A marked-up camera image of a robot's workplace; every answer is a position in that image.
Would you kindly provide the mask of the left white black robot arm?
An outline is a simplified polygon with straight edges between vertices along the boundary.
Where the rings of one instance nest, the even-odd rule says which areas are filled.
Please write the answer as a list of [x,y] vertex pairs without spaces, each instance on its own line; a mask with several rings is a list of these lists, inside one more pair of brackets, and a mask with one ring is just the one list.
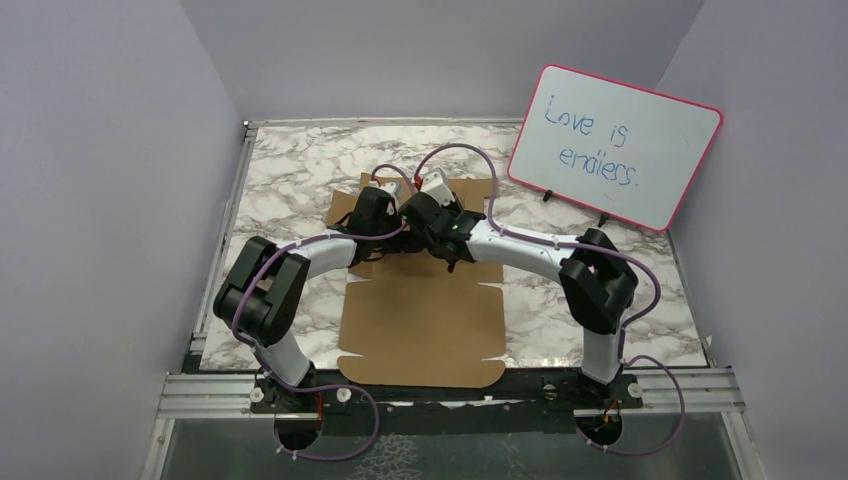
[[351,212],[313,237],[282,244],[249,238],[220,287],[213,313],[254,351],[288,409],[302,410],[314,397],[311,363],[291,331],[306,282],[362,263],[398,235],[399,192],[396,183],[369,184]]

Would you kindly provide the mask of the brown cardboard box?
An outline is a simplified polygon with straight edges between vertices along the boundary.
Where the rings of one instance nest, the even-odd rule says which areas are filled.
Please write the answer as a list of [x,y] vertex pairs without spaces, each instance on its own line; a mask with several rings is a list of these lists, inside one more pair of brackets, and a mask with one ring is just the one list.
[[481,389],[505,372],[499,264],[453,272],[427,251],[387,255],[348,269],[337,364],[368,385]]

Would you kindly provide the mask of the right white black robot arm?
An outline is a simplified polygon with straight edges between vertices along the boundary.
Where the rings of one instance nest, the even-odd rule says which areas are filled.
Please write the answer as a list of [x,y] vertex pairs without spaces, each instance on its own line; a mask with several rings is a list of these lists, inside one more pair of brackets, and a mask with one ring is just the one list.
[[401,218],[428,252],[454,268],[460,262],[511,266],[559,283],[572,318],[583,329],[579,398],[600,407],[612,399],[623,366],[622,317],[638,278],[609,238],[590,228],[580,236],[547,235],[498,224],[493,218],[413,194]]

